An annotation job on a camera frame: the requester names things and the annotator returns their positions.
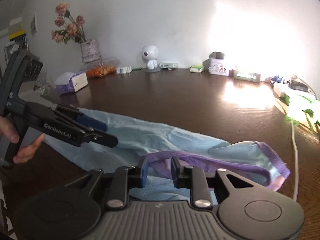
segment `yellow stripe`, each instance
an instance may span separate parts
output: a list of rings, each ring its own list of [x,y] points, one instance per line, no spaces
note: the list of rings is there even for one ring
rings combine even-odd
[[[20,35],[23,35],[23,34],[25,34],[25,33],[26,33],[25,30],[21,30],[21,31],[18,31],[18,32],[16,32],[16,33],[12,33],[12,34],[9,35],[9,40],[11,40],[11,39],[13,39],[13,38],[15,38],[15,37],[18,37],[18,36],[20,36]]]

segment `purple trim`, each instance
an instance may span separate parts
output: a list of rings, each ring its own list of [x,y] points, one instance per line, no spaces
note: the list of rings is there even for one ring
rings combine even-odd
[[[283,177],[288,178],[290,175],[290,170],[284,164],[284,162],[279,157],[279,155],[268,144],[264,142],[255,142],[255,143],[259,146],[260,150],[268,157],[272,165],[277,168],[279,173]]]
[[[192,166],[197,166],[206,172],[214,172],[217,168],[226,168],[228,170],[238,170],[247,171],[260,174],[264,176],[267,180],[266,186],[271,184],[271,176],[268,170],[262,167],[240,164],[240,163],[230,163],[221,160],[216,160],[208,158],[198,154],[192,154],[182,151],[162,151],[147,154],[149,165],[157,171],[160,175],[171,179],[170,169],[166,165],[165,160],[170,159],[173,156],[178,157],[180,160],[187,162]]]
[[[57,85],[56,91],[58,94],[66,94],[66,93],[72,93],[75,91],[75,88],[73,87],[72,78],[75,77],[78,74],[73,74],[72,77],[69,79],[69,83],[66,85]]]
[[[267,188],[277,191],[278,189],[281,188],[282,184],[285,182],[286,178],[282,175],[279,175],[278,177],[275,178],[273,182],[271,182],[270,185],[267,186]]]

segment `ribbed grip surface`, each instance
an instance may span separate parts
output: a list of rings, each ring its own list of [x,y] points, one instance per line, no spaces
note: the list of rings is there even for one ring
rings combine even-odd
[[[85,240],[230,240],[210,212],[187,201],[132,202],[126,210],[108,212]]]

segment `light blue cloth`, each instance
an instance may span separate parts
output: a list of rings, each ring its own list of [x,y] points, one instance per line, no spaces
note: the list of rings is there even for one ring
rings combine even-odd
[[[81,109],[81,111],[106,123],[107,132],[117,136],[119,140],[117,147],[108,148],[93,142],[75,147],[48,135],[45,136],[45,142],[86,171],[99,168],[105,173],[114,172],[121,166],[136,165],[144,154],[175,150],[230,163],[255,165],[269,171],[271,181],[281,177],[281,170],[255,142],[230,145],[221,139],[166,124],[146,122],[97,110]],[[259,174],[250,174],[250,176],[260,184],[265,182],[265,178]],[[189,200],[190,191],[174,188],[172,180],[162,178],[159,173],[149,167],[146,186],[143,189],[131,189],[130,195],[142,200]],[[212,200],[216,203],[213,192]]]

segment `dark brown tabletop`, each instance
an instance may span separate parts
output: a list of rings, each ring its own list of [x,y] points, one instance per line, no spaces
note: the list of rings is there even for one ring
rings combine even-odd
[[[292,171],[279,190],[292,197],[294,154],[291,119],[285,106],[273,97],[270,85],[233,80],[208,72],[143,70],[89,80],[74,94],[60,97],[75,106],[123,114],[149,122],[166,123],[230,143],[263,141]],[[320,239],[320,142],[319,129],[295,122],[299,151],[298,202],[305,212],[301,240]],[[81,174],[83,170],[42,144],[35,157],[5,173],[4,195],[9,213],[26,198]]]

